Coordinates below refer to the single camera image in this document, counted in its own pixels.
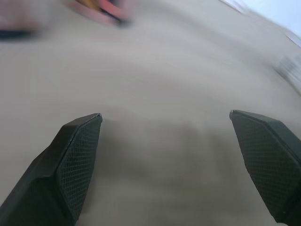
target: blurry object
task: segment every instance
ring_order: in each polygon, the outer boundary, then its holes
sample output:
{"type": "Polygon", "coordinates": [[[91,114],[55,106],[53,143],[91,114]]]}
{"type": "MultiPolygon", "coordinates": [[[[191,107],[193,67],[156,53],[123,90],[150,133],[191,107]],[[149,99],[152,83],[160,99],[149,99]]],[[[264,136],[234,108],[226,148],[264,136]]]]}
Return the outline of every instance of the blurry object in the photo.
{"type": "Polygon", "coordinates": [[[123,25],[132,20],[134,0],[74,0],[70,7],[100,23],[123,25]]]}
{"type": "Polygon", "coordinates": [[[301,53],[285,57],[276,66],[276,71],[301,94],[301,53]]]}
{"type": "Polygon", "coordinates": [[[301,47],[301,38],[299,36],[297,36],[295,33],[293,32],[287,32],[286,36],[292,40],[293,43],[295,43],[297,46],[301,47]]]}
{"type": "Polygon", "coordinates": [[[0,0],[0,39],[38,31],[49,20],[49,0],[0,0]]]}
{"type": "Polygon", "coordinates": [[[64,125],[0,207],[1,226],[74,226],[94,170],[100,114],[64,125]]]}
{"type": "Polygon", "coordinates": [[[245,166],[276,222],[301,225],[301,141],[282,122],[230,113],[245,166]]]}
{"type": "Polygon", "coordinates": [[[246,13],[247,7],[241,0],[220,0],[222,3],[230,6],[234,10],[238,11],[239,13],[246,13]]]}

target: diamond pattern texture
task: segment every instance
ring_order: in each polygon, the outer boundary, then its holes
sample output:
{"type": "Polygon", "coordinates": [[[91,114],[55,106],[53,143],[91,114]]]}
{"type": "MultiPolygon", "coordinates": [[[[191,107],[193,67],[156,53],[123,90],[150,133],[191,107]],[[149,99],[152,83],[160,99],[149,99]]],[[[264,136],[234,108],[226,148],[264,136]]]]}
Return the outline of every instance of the diamond pattern texture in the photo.
{"type": "Polygon", "coordinates": [[[57,180],[75,220],[79,218],[94,169],[101,120],[93,119],[74,136],[57,169],[57,180]]]}
{"type": "MultiPolygon", "coordinates": [[[[277,222],[300,188],[299,163],[262,122],[236,114],[232,117],[246,168],[271,215],[277,222]]],[[[280,121],[282,132],[290,130],[280,121]]]]}

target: floor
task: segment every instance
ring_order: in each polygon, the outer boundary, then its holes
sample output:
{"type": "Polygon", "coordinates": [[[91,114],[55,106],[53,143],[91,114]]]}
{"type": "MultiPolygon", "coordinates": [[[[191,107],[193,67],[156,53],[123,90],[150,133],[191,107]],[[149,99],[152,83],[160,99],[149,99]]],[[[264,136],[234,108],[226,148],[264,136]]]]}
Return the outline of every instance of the floor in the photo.
{"type": "Polygon", "coordinates": [[[299,49],[222,3],[204,6],[199,23],[144,1],[119,29],[58,4],[50,31],[1,43],[0,202],[63,124],[101,112],[78,226],[275,226],[229,112],[262,113],[301,137],[301,98],[272,68],[299,49]]]}

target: black object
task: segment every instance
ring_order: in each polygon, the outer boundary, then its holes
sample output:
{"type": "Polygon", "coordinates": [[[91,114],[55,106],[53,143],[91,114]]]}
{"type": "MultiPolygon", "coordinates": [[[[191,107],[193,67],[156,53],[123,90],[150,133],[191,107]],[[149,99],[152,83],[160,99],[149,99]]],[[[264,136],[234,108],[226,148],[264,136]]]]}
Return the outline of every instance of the black object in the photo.
{"type": "Polygon", "coordinates": [[[282,122],[231,111],[245,166],[276,222],[301,225],[301,141],[282,122]]]}
{"type": "Polygon", "coordinates": [[[31,31],[3,31],[0,30],[0,40],[19,39],[32,35],[31,31]]]}
{"type": "Polygon", "coordinates": [[[94,169],[102,123],[92,114],[64,125],[0,207],[1,226],[73,226],[94,169]]]}

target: pink object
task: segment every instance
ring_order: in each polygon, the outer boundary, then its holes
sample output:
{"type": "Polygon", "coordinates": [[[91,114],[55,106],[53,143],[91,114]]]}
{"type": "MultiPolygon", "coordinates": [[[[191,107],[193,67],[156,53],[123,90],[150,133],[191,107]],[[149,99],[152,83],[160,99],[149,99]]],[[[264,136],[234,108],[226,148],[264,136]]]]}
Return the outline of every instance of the pink object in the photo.
{"type": "Polygon", "coordinates": [[[122,24],[133,18],[134,0],[118,0],[117,4],[111,0],[93,0],[90,3],[94,4],[93,8],[77,0],[70,2],[69,6],[85,17],[105,24],[122,24]]]}
{"type": "Polygon", "coordinates": [[[0,0],[0,30],[37,30],[49,21],[48,0],[0,0]]]}
{"type": "Polygon", "coordinates": [[[112,17],[102,14],[99,11],[96,11],[94,9],[88,8],[77,1],[70,2],[69,6],[72,9],[74,9],[76,12],[78,12],[92,20],[95,20],[96,22],[105,23],[105,24],[115,23],[115,20],[112,17]]]}

